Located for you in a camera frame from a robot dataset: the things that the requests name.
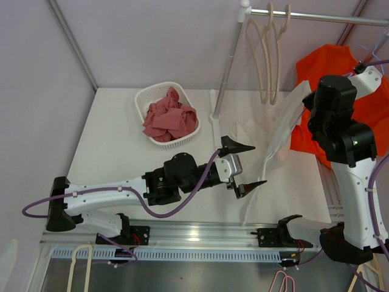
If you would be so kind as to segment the white t shirt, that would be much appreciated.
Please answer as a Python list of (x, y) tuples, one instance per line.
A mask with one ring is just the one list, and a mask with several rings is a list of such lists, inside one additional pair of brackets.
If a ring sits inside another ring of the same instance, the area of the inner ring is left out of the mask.
[(312, 92), (307, 80), (300, 82), (276, 109), (268, 109), (260, 118), (236, 122), (231, 137), (255, 149), (241, 154), (242, 180), (264, 181), (266, 173), (282, 166), (291, 146), (291, 134), (305, 111), (302, 100)]

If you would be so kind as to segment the beige wooden hanger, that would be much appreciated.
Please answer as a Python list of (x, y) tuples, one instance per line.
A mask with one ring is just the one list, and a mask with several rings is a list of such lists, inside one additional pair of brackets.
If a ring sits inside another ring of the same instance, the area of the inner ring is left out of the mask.
[(263, 40), (265, 44), (265, 58), (267, 69), (267, 96), (270, 105), (275, 105), (280, 92), (280, 77), (282, 69), (281, 38), (286, 33), (291, 20), (291, 5), (287, 4), (284, 8), (285, 22), (279, 28), (274, 21), (274, 5), (267, 4), (269, 20), (264, 26)]
[(272, 57), (270, 56), (269, 31), (272, 28), (274, 5), (269, 2), (267, 4), (267, 12), (269, 19), (267, 23), (260, 27), (259, 23), (253, 18), (249, 18), (246, 25), (246, 40), (254, 60), (256, 77), (258, 80), (258, 89), (260, 93), (260, 101), (263, 105), (272, 101)]

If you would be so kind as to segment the pink t shirt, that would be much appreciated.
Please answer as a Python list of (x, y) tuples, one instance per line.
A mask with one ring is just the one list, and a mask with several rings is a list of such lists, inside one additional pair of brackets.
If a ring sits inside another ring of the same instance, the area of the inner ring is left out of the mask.
[(179, 93), (170, 86), (164, 98), (150, 104), (143, 122), (146, 136), (157, 142), (171, 142), (194, 132), (197, 112), (179, 98)]

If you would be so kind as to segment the light blue wire hanger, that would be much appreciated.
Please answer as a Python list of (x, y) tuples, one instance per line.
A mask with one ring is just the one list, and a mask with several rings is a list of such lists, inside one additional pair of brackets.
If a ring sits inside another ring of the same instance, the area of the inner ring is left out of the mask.
[(320, 77), (314, 90), (318, 92), (318, 117), (311, 117), (310, 113), (307, 122), (309, 130), (327, 129), (332, 124), (351, 119), (357, 89), (348, 79), (350, 76), (353, 74)]

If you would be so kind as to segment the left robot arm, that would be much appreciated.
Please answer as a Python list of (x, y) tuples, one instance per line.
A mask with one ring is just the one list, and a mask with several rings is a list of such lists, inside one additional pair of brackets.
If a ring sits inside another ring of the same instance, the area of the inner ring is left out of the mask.
[(46, 230), (66, 232), (81, 226), (124, 244), (131, 236), (129, 218), (123, 213), (108, 215), (104, 208), (139, 204), (154, 218), (169, 218), (198, 191), (220, 184), (233, 190), (238, 199), (243, 198), (265, 184), (264, 180), (240, 185), (235, 182), (235, 176), (243, 171), (239, 154), (254, 149), (224, 136), (221, 148), (202, 165), (197, 165), (189, 153), (181, 152), (162, 167), (125, 181), (88, 186), (57, 177), (52, 184)]

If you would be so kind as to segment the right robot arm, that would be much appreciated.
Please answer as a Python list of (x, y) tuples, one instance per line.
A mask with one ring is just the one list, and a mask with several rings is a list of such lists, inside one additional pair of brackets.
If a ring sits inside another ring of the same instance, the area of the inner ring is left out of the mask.
[(277, 240), (303, 240), (322, 247), (335, 262), (361, 265), (388, 253), (388, 232), (373, 193), (377, 149), (372, 129), (352, 118), (358, 90), (344, 76), (326, 75), (304, 98), (308, 129), (331, 163), (340, 192), (343, 221), (337, 224), (291, 215), (278, 222)]

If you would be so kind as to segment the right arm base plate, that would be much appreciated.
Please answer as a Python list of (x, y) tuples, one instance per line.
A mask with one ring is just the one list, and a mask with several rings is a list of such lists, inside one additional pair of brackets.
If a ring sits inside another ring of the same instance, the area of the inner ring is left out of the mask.
[(313, 248), (305, 240), (296, 240), (287, 235), (282, 228), (258, 228), (250, 233), (257, 239), (260, 248)]

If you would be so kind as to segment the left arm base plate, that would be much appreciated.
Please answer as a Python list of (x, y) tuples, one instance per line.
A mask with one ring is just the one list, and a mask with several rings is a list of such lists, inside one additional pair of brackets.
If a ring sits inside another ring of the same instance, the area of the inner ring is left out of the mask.
[(124, 234), (107, 228), (102, 229), (102, 234), (111, 241), (120, 245), (148, 246), (150, 239), (149, 226), (129, 226)]

